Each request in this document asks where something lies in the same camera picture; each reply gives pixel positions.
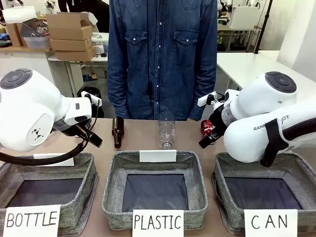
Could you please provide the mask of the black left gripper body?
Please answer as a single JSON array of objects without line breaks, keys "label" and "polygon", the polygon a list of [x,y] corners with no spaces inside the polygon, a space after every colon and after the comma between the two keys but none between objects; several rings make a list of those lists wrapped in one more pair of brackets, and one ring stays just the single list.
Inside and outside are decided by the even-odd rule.
[{"label": "black left gripper body", "polygon": [[66,136],[77,136],[86,139],[88,137],[92,119],[75,118],[75,122],[74,125],[68,125],[63,120],[59,120],[53,124],[53,131],[60,131]]}]

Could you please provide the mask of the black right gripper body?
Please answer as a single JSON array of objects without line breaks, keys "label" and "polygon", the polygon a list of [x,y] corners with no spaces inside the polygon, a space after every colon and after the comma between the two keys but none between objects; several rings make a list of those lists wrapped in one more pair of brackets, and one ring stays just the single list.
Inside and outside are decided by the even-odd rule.
[{"label": "black right gripper body", "polygon": [[212,132],[216,135],[224,135],[227,129],[222,119],[222,110],[223,108],[217,108],[208,119],[213,125]]}]

